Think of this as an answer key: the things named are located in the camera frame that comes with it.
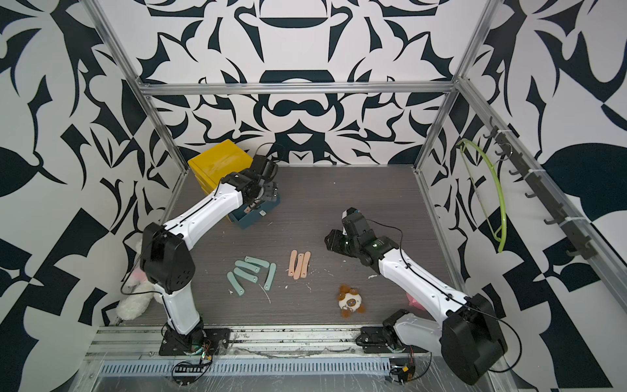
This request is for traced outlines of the teal drawer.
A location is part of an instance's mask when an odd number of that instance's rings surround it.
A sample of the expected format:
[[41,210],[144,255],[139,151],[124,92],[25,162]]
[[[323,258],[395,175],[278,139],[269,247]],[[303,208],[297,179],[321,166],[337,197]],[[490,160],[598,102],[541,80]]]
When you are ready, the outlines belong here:
[[278,194],[274,201],[263,201],[257,208],[243,205],[233,210],[233,212],[230,212],[227,217],[231,223],[234,223],[242,230],[246,230],[246,228],[258,222],[258,220],[266,217],[272,210],[279,206],[280,202],[281,197]]

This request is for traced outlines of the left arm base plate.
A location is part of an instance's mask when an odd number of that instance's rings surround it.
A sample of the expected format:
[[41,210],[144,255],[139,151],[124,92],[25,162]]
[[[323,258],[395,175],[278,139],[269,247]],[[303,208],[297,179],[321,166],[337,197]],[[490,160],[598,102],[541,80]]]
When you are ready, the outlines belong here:
[[202,331],[195,328],[190,334],[181,335],[166,324],[162,331],[163,339],[158,354],[160,356],[219,354],[229,347],[230,334],[229,328],[205,328]]

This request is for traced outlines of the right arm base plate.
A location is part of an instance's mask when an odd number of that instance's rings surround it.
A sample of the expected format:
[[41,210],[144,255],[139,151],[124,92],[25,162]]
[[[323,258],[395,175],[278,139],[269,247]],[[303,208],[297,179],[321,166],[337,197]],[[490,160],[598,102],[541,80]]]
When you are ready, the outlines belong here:
[[366,354],[409,354],[410,352],[424,354],[427,350],[417,346],[407,346],[393,332],[392,328],[364,326],[355,339],[355,344],[361,347]]

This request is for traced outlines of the yellow drawer cabinet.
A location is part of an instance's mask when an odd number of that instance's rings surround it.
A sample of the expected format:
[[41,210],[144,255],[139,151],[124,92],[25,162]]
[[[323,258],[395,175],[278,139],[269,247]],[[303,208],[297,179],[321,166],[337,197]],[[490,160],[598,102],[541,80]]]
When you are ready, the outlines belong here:
[[252,157],[231,140],[225,140],[188,161],[205,194],[214,191],[223,177],[232,172],[241,172],[249,168],[251,163]]

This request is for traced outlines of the mint folding knife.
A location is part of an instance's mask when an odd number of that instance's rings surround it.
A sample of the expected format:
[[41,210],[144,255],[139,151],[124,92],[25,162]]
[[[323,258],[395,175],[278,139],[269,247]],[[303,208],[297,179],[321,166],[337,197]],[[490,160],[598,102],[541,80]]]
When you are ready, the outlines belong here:
[[239,296],[244,295],[245,290],[242,287],[242,285],[238,282],[238,279],[235,277],[235,274],[233,273],[233,271],[230,271],[227,273],[227,280],[231,284],[234,292],[236,292]]
[[252,256],[246,256],[244,258],[244,261],[246,261],[247,263],[253,264],[255,266],[263,267],[263,268],[269,268],[270,266],[269,261],[265,261],[265,260],[252,257]]
[[255,274],[244,271],[243,269],[236,267],[233,269],[233,273],[246,281],[252,282],[254,284],[258,283],[258,277]]
[[271,290],[271,287],[274,282],[274,277],[276,275],[276,270],[277,270],[277,265],[275,263],[271,263],[269,265],[268,274],[266,276],[265,283],[264,283],[264,290],[266,290],[266,292]]
[[260,272],[260,270],[261,270],[261,268],[259,266],[256,266],[254,264],[248,263],[246,261],[238,260],[238,261],[235,261],[234,264],[238,268],[249,270],[249,271],[253,272],[254,274],[258,274]]

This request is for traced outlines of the white teddy bear pink shirt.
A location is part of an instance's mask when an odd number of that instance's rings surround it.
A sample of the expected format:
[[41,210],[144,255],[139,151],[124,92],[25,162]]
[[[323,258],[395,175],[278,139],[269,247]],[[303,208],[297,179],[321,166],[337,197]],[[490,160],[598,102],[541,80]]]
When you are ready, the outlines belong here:
[[116,312],[122,321],[138,319],[145,313],[152,302],[163,304],[163,299],[154,290],[145,272],[140,268],[140,263],[134,267],[122,285],[124,299],[119,302]]

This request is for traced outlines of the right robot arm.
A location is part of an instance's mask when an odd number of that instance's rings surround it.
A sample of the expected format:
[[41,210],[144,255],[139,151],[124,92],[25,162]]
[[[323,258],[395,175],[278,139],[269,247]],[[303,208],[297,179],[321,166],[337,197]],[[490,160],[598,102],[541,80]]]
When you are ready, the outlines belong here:
[[342,215],[341,229],[326,236],[325,245],[401,287],[432,317],[427,321],[404,310],[390,316],[384,323],[392,339],[390,348],[425,349],[441,356],[462,382],[476,384],[508,351],[504,322],[496,317],[491,302],[445,284],[413,261],[401,243],[376,235],[371,223],[351,207]]

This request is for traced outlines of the pink folding knife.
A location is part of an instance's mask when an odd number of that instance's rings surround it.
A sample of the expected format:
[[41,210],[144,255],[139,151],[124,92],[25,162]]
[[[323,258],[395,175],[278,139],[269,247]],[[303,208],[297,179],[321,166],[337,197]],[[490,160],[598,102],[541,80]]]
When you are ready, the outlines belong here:
[[289,258],[288,276],[293,277],[295,273],[295,267],[297,263],[298,251],[292,250]]
[[310,264],[310,258],[311,258],[311,252],[305,252],[304,253],[303,262],[302,262],[302,266],[301,266],[301,273],[300,273],[300,277],[302,279],[306,278],[307,275],[308,275],[308,268],[309,268],[309,264]]
[[297,255],[297,265],[293,275],[293,279],[295,280],[300,279],[304,258],[305,255],[303,253]]

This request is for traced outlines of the pink alarm clock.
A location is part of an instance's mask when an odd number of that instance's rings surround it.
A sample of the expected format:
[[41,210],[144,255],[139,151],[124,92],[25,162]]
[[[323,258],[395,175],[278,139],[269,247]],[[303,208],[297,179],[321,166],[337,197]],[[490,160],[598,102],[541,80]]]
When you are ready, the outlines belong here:
[[408,305],[418,310],[426,311],[426,308],[424,308],[424,306],[420,302],[418,302],[414,297],[412,297],[409,293],[406,294],[406,297],[408,299]]

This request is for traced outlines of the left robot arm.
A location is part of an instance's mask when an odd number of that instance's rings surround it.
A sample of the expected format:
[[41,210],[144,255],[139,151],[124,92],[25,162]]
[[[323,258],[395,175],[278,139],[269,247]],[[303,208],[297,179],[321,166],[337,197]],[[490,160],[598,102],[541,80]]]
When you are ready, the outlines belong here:
[[140,269],[163,301],[171,333],[198,345],[202,319],[194,304],[191,282],[195,264],[191,255],[196,243],[219,221],[240,207],[259,207],[274,201],[277,163],[256,155],[249,168],[220,179],[208,196],[163,225],[146,227],[140,251]]

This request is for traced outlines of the brown white plush puppy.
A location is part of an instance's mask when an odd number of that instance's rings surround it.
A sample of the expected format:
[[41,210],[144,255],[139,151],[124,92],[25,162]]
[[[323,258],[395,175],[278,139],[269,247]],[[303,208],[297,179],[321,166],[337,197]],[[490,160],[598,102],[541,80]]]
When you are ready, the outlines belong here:
[[365,312],[365,306],[359,289],[343,284],[339,288],[338,306],[341,310],[341,316],[344,319],[349,318],[351,315]]

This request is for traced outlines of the green bow on wall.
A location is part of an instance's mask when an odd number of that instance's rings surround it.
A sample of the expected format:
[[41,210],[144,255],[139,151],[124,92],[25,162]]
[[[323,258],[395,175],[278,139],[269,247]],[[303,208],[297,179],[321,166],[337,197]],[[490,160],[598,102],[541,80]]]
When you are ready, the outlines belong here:
[[[457,142],[457,149],[462,158],[470,180],[470,189],[474,192],[477,203],[488,225],[488,233],[496,244],[496,253],[503,253],[509,234],[507,222],[507,204],[497,166],[488,153],[476,142],[462,138]],[[482,167],[485,171],[485,184],[491,182],[486,189],[479,186],[476,170]]]

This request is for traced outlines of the black hook rack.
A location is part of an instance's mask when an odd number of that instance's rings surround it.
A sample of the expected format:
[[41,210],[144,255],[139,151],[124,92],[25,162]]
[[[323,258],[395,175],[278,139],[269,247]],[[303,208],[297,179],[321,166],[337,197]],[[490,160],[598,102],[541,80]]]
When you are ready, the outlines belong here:
[[550,214],[544,223],[558,226],[570,241],[567,255],[580,256],[586,261],[597,256],[599,251],[594,246],[592,237],[583,228],[584,217],[571,212],[566,197],[557,190],[548,172],[527,152],[512,130],[499,128],[494,124],[494,119],[489,119],[489,128],[485,138],[492,139],[501,147],[496,154],[501,160],[508,160],[513,165],[514,169],[509,174],[527,183],[531,191],[525,196],[528,199],[538,199]]

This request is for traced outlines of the mint folding knife top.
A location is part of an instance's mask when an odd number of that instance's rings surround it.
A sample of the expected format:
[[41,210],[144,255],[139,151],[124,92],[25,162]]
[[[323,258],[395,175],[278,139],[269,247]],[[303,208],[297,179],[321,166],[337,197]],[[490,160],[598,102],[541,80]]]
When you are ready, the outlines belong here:
[[265,260],[252,257],[252,256],[246,256],[244,258],[244,261],[246,261],[247,263],[253,264],[255,266],[263,267],[263,268],[269,268],[270,266],[269,261],[265,261]]

